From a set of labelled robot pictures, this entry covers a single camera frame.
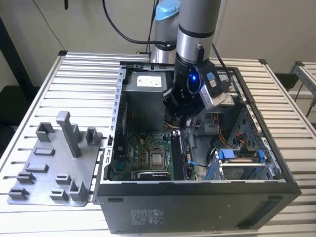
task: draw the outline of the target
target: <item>aluminum extrusion table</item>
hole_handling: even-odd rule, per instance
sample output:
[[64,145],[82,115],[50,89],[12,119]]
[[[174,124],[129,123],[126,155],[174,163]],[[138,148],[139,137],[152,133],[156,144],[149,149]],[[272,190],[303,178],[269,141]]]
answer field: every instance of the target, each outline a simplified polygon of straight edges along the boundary
[[[85,207],[9,205],[8,191],[15,183],[37,138],[41,121],[58,128],[60,110],[71,113],[71,122],[86,130],[95,126],[107,134],[120,61],[148,61],[147,55],[68,52],[58,56],[35,100],[0,159],[0,234],[23,236],[111,235],[100,206]],[[258,232],[198,232],[150,236],[316,236],[316,132],[277,80],[259,60],[225,59],[238,67],[302,195]],[[94,191],[94,176],[90,193]]]

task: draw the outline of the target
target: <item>black cable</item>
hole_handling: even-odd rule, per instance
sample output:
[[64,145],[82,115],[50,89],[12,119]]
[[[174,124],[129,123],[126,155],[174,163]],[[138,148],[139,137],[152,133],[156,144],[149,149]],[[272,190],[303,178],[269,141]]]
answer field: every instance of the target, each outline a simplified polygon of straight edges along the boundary
[[[153,29],[153,24],[154,24],[154,19],[155,19],[155,16],[156,16],[156,9],[157,9],[157,5],[159,3],[159,0],[154,0],[154,5],[153,5],[153,12],[152,12],[152,19],[150,21],[150,28],[149,28],[149,35],[148,35],[148,41],[150,41],[150,36],[152,34],[152,29]],[[146,45],[146,53],[149,49],[149,52],[150,52],[150,44],[147,44]]]
[[142,41],[142,40],[134,40],[134,39],[131,39],[127,36],[125,36],[121,31],[119,31],[119,29],[114,25],[113,21],[110,19],[110,16],[108,14],[108,11],[107,11],[107,8],[105,6],[105,0],[102,0],[102,4],[103,4],[103,10],[104,10],[104,13],[105,13],[105,16],[107,17],[109,23],[111,24],[111,26],[114,28],[114,30],[121,36],[123,37],[125,40],[131,42],[131,43],[136,43],[136,44],[162,44],[164,46],[170,46],[170,43],[169,42],[162,42],[162,41]]
[[33,1],[33,3],[35,4],[35,6],[38,8],[38,10],[39,10],[41,16],[44,18],[44,21],[46,22],[48,28],[49,28],[50,31],[53,33],[53,35],[55,36],[55,38],[58,40],[60,46],[63,48],[63,50],[65,50],[65,48],[63,47],[63,45],[62,45],[62,43],[60,42],[59,38],[55,35],[55,33],[53,32],[53,30],[52,30],[51,27],[49,26],[49,24],[48,24],[46,18],[44,17],[44,15],[43,15],[42,11],[40,10],[39,6],[36,4],[35,0],[32,0],[32,1]]
[[204,168],[208,168],[207,165],[201,165],[201,164],[198,164],[198,165],[201,166],[201,167],[204,167]]
[[231,75],[229,74],[229,72],[228,72],[228,70],[227,70],[227,67],[226,67],[225,63],[223,62],[221,56],[219,56],[219,53],[218,53],[218,51],[217,51],[217,49],[216,49],[214,43],[212,43],[212,48],[213,48],[213,50],[214,50],[214,53],[215,53],[215,55],[216,55],[218,61],[221,63],[222,67],[224,68],[224,70],[225,70],[225,72],[226,72],[226,74],[227,74],[227,76],[228,76],[228,82],[229,82],[229,85],[230,85],[231,82],[232,82]]
[[310,115],[311,111],[312,111],[312,106],[310,106],[310,108],[308,109],[306,117],[308,117],[308,115]]
[[298,91],[297,91],[297,94],[296,94],[296,96],[295,96],[294,102],[296,102],[297,97],[298,97],[298,94],[300,93],[302,87],[303,87],[303,83],[301,84],[300,88],[299,88]]

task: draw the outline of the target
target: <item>blue plastic cap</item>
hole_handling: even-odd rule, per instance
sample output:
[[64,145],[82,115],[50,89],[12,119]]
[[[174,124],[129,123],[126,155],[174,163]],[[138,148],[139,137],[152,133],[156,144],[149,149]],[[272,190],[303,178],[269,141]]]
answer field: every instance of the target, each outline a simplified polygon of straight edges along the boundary
[[263,163],[265,161],[265,154],[263,153],[262,150],[259,150],[259,158],[260,158],[260,162]]
[[181,1],[179,0],[164,0],[157,5],[156,8],[156,21],[165,20],[175,14],[177,14],[181,7]]
[[223,150],[223,155],[225,159],[233,159],[235,158],[235,153],[233,150]]
[[219,156],[219,159],[223,159],[223,158],[224,158],[224,155],[223,155],[223,151],[222,151],[222,150],[220,150],[220,151],[218,152],[218,156]]

